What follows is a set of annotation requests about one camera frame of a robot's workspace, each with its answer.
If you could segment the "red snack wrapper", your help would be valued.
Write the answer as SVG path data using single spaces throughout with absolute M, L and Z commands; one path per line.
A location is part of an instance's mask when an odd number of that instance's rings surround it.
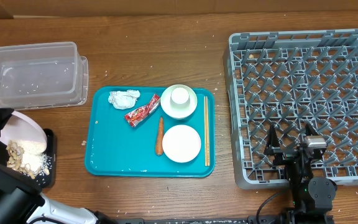
M 160 97 L 154 94 L 148 104 L 140 106 L 135 110 L 124 115 L 124 119 L 128 122 L 131 127 L 136 127 L 138 124 L 152 114 L 160 104 Z

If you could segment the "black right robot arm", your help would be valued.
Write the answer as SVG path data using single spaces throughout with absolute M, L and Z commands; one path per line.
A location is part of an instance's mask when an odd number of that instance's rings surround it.
M 314 128 L 305 126 L 306 137 L 296 148 L 283 150 L 275 126 L 271 125 L 267 135 L 264 154 L 273 156 L 274 166 L 284 166 L 285 178 L 293 199 L 293 207 L 285 208 L 277 216 L 261 217 L 260 212 L 269 201 L 285 193 L 281 191 L 269 197 L 258 208 L 257 223 L 333 223 L 327 213 L 333 209 L 337 185 L 326 177 L 315 177 L 311 165 L 321 160 L 327 150 L 327 143 Z

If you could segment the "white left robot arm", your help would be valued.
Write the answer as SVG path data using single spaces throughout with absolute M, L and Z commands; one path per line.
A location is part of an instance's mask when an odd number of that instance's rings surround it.
M 1 131 L 13 115 L 0 109 Z M 0 164 L 0 223 L 119 223 L 107 215 L 50 200 L 30 177 Z

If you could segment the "orange carrot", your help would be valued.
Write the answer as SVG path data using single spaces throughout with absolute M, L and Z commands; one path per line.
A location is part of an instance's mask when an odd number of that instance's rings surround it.
M 164 135 L 164 123 L 163 123 L 163 118 L 160 117 L 158 123 L 157 139 L 155 144 L 155 153 L 158 156 L 161 156 L 163 154 L 163 148 L 162 148 L 163 135 Z

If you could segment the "large white plate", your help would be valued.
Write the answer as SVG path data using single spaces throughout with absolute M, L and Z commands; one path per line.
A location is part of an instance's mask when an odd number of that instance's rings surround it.
M 41 154 L 47 148 L 47 136 L 44 130 L 31 118 L 18 111 L 13 111 L 6 125 L 1 130 L 0 141 L 8 145 L 9 141 L 34 143 L 34 154 Z

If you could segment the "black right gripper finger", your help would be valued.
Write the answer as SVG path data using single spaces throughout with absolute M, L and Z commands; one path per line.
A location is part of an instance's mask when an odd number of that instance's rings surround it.
M 275 130 L 275 125 L 271 124 L 268 134 L 267 134 L 267 143 L 266 143 L 266 149 L 273 149 L 273 148 L 279 148 L 279 140 L 277 137 L 277 133 Z
M 319 134 L 310 123 L 307 123 L 305 126 L 305 134 L 306 136 L 319 136 Z

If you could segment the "white tissue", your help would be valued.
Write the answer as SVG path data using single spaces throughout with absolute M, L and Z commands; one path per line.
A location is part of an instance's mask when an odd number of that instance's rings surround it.
M 108 102 L 118 110 L 125 110 L 133 108 L 137 99 L 140 97 L 140 91 L 127 90 L 127 91 L 111 91 Z

